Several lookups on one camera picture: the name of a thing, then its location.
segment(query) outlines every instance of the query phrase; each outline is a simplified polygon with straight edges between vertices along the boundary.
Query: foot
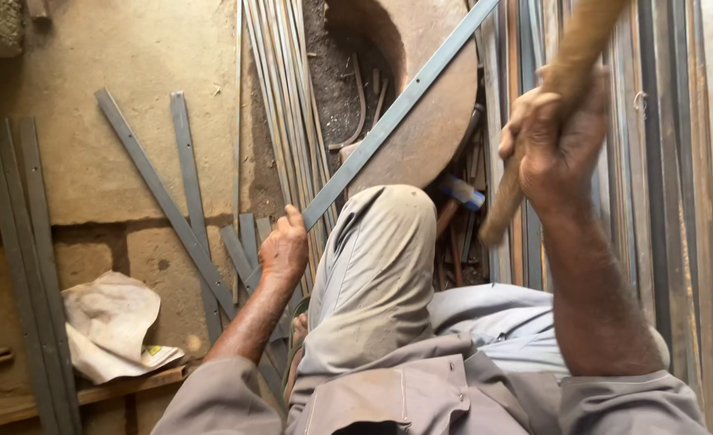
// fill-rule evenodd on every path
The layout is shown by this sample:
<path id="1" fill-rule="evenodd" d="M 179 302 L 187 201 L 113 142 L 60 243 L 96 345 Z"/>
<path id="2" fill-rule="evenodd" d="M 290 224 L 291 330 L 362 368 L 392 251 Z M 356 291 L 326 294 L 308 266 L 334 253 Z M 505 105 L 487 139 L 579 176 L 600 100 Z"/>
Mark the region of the foot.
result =
<path id="1" fill-rule="evenodd" d="M 292 320 L 292 326 L 294 327 L 294 331 L 292 333 L 292 347 L 296 348 L 308 335 L 308 314 L 303 313 L 295 317 Z M 289 403 L 289 396 L 292 394 L 294 381 L 298 378 L 298 364 L 300 364 L 302 357 L 303 348 L 299 348 L 292 357 L 292 363 L 289 368 L 289 380 L 287 380 L 287 386 L 284 388 L 284 400 L 286 400 L 287 403 Z"/>

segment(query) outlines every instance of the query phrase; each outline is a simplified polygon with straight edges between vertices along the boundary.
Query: wooden hammer handle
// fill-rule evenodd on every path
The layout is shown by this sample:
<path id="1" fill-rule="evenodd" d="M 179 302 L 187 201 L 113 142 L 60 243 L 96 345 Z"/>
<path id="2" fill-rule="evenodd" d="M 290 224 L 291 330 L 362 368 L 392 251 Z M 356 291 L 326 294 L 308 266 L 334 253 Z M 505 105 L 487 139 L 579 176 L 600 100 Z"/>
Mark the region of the wooden hammer handle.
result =
<path id="1" fill-rule="evenodd" d="M 561 119 L 573 112 L 587 91 L 589 76 L 606 47 L 609 35 L 629 0 L 580 0 L 566 26 L 557 56 L 544 74 L 542 92 L 554 92 L 561 99 Z M 523 200 L 520 190 L 520 163 L 525 155 L 525 135 L 519 135 L 515 153 L 506 164 L 498 193 L 488 211 L 479 237 L 485 244 L 498 244 Z"/>

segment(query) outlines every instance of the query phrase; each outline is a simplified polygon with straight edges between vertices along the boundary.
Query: gray shirt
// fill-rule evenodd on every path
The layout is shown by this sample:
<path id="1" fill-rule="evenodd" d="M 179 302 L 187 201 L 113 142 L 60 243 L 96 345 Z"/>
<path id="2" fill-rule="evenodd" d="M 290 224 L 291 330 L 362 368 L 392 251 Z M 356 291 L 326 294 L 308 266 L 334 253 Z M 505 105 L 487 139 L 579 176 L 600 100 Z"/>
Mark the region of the gray shirt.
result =
<path id="1" fill-rule="evenodd" d="M 294 386 L 287 424 L 258 395 L 245 358 L 208 362 L 185 382 L 154 435 L 376 433 L 707 433 L 694 393 L 666 371 L 618 378 L 505 373 L 458 333 L 412 343 L 343 375 Z"/>

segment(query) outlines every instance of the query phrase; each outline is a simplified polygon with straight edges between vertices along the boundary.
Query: hairy forearm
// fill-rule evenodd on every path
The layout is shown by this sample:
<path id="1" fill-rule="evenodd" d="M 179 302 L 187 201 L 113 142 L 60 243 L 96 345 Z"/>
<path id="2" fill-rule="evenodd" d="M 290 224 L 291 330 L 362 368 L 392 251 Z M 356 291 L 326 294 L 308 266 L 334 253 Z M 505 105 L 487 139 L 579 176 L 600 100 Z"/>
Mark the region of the hairy forearm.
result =
<path id="1" fill-rule="evenodd" d="M 204 362 L 239 355 L 258 364 L 294 285 L 291 279 L 263 275 L 260 285 L 219 336 Z"/>
<path id="2" fill-rule="evenodd" d="M 575 376 L 661 369 L 639 305 L 591 207 L 542 219 L 554 280 L 555 330 Z"/>

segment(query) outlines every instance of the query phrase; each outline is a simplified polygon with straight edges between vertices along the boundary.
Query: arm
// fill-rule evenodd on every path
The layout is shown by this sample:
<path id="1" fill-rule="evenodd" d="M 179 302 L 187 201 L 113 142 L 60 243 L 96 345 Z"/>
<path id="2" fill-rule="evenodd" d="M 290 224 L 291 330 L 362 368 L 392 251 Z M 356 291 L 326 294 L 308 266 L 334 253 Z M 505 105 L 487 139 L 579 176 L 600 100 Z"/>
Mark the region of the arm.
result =
<path id="1" fill-rule="evenodd" d="M 255 371 L 308 262 L 302 215 L 291 205 L 286 211 L 260 247 L 260 285 L 176 393 L 154 435 L 282 433 L 278 414 L 259 396 Z"/>
<path id="2" fill-rule="evenodd" d="M 598 72 L 581 106 L 560 123 L 559 96 L 531 91 L 516 101 L 502 156 L 529 135 L 520 185 L 544 226 L 555 287 L 556 337 L 575 376 L 646 375 L 659 352 L 601 223 L 591 175 L 606 135 L 608 75 Z"/>
<path id="3" fill-rule="evenodd" d="M 258 364 L 271 332 L 289 303 L 308 262 L 308 236 L 303 217 L 291 205 L 260 247 L 262 278 L 249 301 L 219 336 L 204 362 L 242 356 Z"/>

